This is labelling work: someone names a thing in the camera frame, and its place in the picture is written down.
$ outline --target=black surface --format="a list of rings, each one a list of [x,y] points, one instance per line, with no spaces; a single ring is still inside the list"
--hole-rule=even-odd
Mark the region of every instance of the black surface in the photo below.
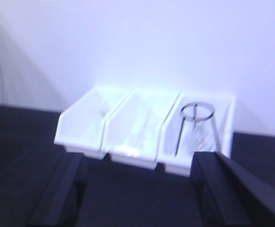
[[[275,137],[235,133],[231,158],[275,187]]]
[[[0,107],[0,173],[19,148],[52,146],[59,113]],[[17,147],[8,147],[8,140]],[[232,157],[275,187],[275,138],[235,133]],[[89,159],[89,185],[78,226],[170,227],[200,225],[187,178]]]
[[[275,227],[275,188],[221,153],[216,153],[255,226]]]
[[[186,177],[89,160],[88,189],[79,227],[201,226]]]
[[[196,152],[190,172],[203,220],[208,226],[252,226],[238,193],[215,153]]]
[[[56,226],[76,218],[75,184],[86,184],[77,179],[86,165],[82,154],[53,145],[58,117],[0,107],[0,227]]]

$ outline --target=storage bin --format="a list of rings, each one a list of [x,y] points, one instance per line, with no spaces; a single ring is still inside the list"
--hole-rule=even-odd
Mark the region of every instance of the storage bin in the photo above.
[[[163,122],[179,93],[134,90],[105,123],[102,152],[112,161],[156,167]]]
[[[206,102],[215,107],[215,121],[221,152],[227,157],[231,155],[235,98],[212,94],[184,93],[178,97],[161,130],[157,161],[165,164],[165,171],[168,173],[184,176],[189,176],[190,173],[193,152],[183,150],[183,146],[179,146],[177,155],[175,152],[182,123],[180,111],[183,106],[191,102]],[[185,133],[186,131],[183,131],[182,137],[186,136]]]
[[[105,122],[131,91],[94,87],[60,115],[54,143],[63,145],[67,151],[103,159],[106,153],[101,152],[101,143]]]

